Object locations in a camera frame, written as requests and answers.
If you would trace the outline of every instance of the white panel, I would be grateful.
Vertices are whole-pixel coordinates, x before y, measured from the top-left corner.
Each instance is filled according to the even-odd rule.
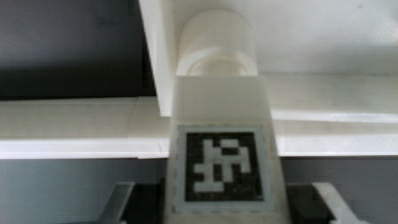
[[[268,75],[281,156],[398,155],[396,85],[393,75]],[[0,102],[2,159],[167,154],[154,98]]]
[[[142,8],[149,8],[153,2],[165,1],[142,1]],[[241,14],[256,36],[259,73],[316,74],[321,77],[313,77],[314,79],[329,79],[330,76],[337,76],[339,85],[345,85],[346,80],[350,83],[350,74],[398,76],[398,1],[302,0],[295,3],[281,0],[170,0],[167,3],[170,3],[169,6],[172,7],[172,16],[167,15],[165,17],[167,24],[156,23],[153,19],[158,18],[158,15],[162,17],[158,8],[154,8],[151,14],[144,13],[144,21],[149,21],[151,27],[156,24],[156,32],[162,32],[162,29],[172,32],[176,42],[185,24],[199,12],[210,9],[227,9]],[[162,44],[162,35],[151,36],[151,38],[158,39]],[[176,43],[174,45],[167,44],[165,47],[165,52],[174,54],[178,51]],[[162,54],[160,50],[156,54],[158,60],[170,60],[170,58],[162,57]],[[163,71],[154,71],[154,75],[162,77]],[[316,82],[311,82],[311,86],[307,86],[316,88],[316,85]],[[387,87],[378,89],[371,100],[384,100],[378,94],[385,95],[391,91],[396,93],[393,85],[394,83],[389,83]],[[169,96],[172,91],[169,83],[156,80],[156,86],[162,87],[160,96]],[[295,91],[309,94],[305,89],[295,89]],[[352,90],[346,88],[337,93],[332,93],[327,88],[320,96],[336,100],[341,99],[336,98],[336,94],[343,98],[352,96],[364,99],[355,86]],[[170,107],[170,101],[170,98],[160,98],[162,108]],[[366,109],[366,106],[364,110],[353,107],[357,113],[366,113]]]

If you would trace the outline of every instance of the gray wall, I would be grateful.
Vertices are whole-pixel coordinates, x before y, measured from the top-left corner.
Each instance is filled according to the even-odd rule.
[[[154,160],[2,160],[0,223],[94,221],[119,181],[156,182]]]
[[[398,223],[398,158],[284,159],[288,183],[330,182],[359,218]]]
[[[282,159],[288,183],[330,182],[361,219],[398,223],[398,158]],[[0,223],[94,221],[117,181],[156,182],[163,160],[0,161]]]

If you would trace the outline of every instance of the dark background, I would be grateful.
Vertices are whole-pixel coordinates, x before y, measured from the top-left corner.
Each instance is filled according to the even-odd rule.
[[[0,99],[154,95],[135,0],[0,1]],[[330,182],[359,217],[398,223],[398,158],[284,158],[289,183]],[[2,160],[0,223],[92,221],[117,181],[163,160]]]
[[[0,1],[0,100],[154,96],[135,0]]]

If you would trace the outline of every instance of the white plastic part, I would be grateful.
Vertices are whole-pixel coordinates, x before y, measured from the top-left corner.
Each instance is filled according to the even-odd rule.
[[[266,76],[279,156],[398,155],[396,83]],[[169,135],[156,98],[0,102],[0,159],[167,157]]]
[[[334,116],[337,111],[339,117],[346,120],[350,118],[364,120],[366,117],[361,114],[366,114],[373,121],[382,121],[368,103],[385,102],[385,99],[398,97],[394,84],[398,77],[396,0],[366,2],[302,0],[300,3],[275,0],[142,0],[140,7],[147,12],[144,13],[146,30],[151,30],[147,40],[156,43],[149,44],[149,50],[153,63],[156,61],[153,66],[156,66],[162,115],[170,116],[172,99],[165,96],[172,93],[170,74],[176,73],[176,68],[170,71],[169,65],[162,63],[170,60],[178,61],[174,52],[179,38],[176,37],[181,36],[194,16],[206,10],[220,9],[236,12],[252,27],[259,74],[281,77],[281,80],[288,74],[288,86],[281,98],[288,96],[297,104],[297,107],[289,104],[289,114],[302,113],[300,107],[307,106],[300,103],[300,96],[295,96],[298,93],[298,95],[311,95],[316,105],[325,106],[327,109],[309,110],[304,114],[316,111],[321,119],[323,117],[334,119],[329,115]],[[329,80],[332,81],[327,92],[321,92]],[[352,90],[341,91],[339,85],[350,85]],[[272,93],[270,97],[275,97],[277,101],[279,93]],[[352,106],[336,107],[332,104],[336,101],[350,102]],[[396,101],[393,101],[393,106],[389,105],[389,103],[380,103],[378,111],[380,114],[387,114],[387,117],[394,117]],[[380,152],[377,147],[371,148],[375,153],[391,153],[391,151]]]
[[[368,222],[357,219],[334,186],[329,183],[313,183],[313,186],[336,217],[330,224],[368,224]]]
[[[172,78],[176,75],[176,35],[172,0],[140,0],[146,41],[154,74],[160,115],[170,116]]]
[[[181,76],[176,78],[174,84],[165,223],[288,224],[284,181],[266,103],[265,78],[261,76]],[[263,204],[261,206],[250,205],[249,201],[243,206],[241,202],[231,200],[218,204],[211,202],[210,205],[199,203],[199,206],[195,202],[190,203],[183,199],[185,164],[188,163],[185,163],[185,152],[190,148],[183,149],[188,143],[181,142],[185,138],[179,130],[188,130],[194,133],[201,129],[201,132],[213,133],[213,129],[217,129],[220,133],[226,133],[231,130],[249,132],[252,127],[256,127],[257,139],[263,142],[263,145],[256,143],[261,158],[257,160],[261,168],[257,169],[261,169],[261,180],[266,180],[263,187],[268,189],[263,190]]]
[[[186,22],[176,74],[257,75],[250,27],[227,10],[204,11]]]

